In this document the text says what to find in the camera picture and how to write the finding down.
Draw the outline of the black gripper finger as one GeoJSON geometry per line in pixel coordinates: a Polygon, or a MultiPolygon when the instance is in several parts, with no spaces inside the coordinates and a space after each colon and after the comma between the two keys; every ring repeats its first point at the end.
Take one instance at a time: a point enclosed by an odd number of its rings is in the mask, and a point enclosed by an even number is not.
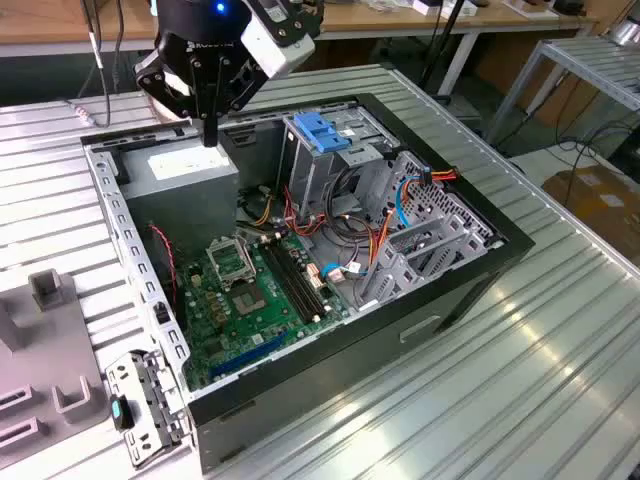
{"type": "Polygon", "coordinates": [[[139,87],[165,110],[180,119],[190,119],[198,129],[203,145],[210,145],[210,85],[196,57],[187,61],[187,75],[182,81],[186,93],[169,83],[158,50],[138,63],[135,73],[139,87]]]}
{"type": "Polygon", "coordinates": [[[240,111],[266,82],[265,72],[252,57],[238,62],[221,56],[217,67],[210,113],[211,146],[218,144],[221,118],[240,111]]]}

